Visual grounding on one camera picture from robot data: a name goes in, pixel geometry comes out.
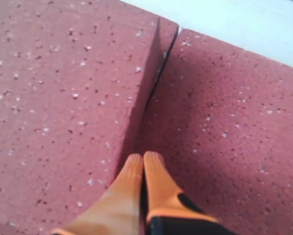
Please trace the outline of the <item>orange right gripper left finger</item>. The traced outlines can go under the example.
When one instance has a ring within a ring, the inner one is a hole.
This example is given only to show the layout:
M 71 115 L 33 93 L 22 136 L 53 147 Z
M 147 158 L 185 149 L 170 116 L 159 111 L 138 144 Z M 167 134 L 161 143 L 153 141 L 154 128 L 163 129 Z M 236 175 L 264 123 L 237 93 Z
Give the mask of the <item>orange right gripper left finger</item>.
M 138 235 L 143 158 L 128 156 L 107 191 L 77 219 L 53 235 Z

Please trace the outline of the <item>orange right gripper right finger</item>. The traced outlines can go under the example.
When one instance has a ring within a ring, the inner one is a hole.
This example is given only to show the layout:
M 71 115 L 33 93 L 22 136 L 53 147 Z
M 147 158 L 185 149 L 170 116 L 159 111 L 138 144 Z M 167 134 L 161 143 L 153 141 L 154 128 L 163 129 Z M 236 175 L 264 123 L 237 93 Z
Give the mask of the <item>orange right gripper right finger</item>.
M 230 235 L 231 230 L 195 205 L 173 180 L 161 154 L 144 154 L 148 235 Z

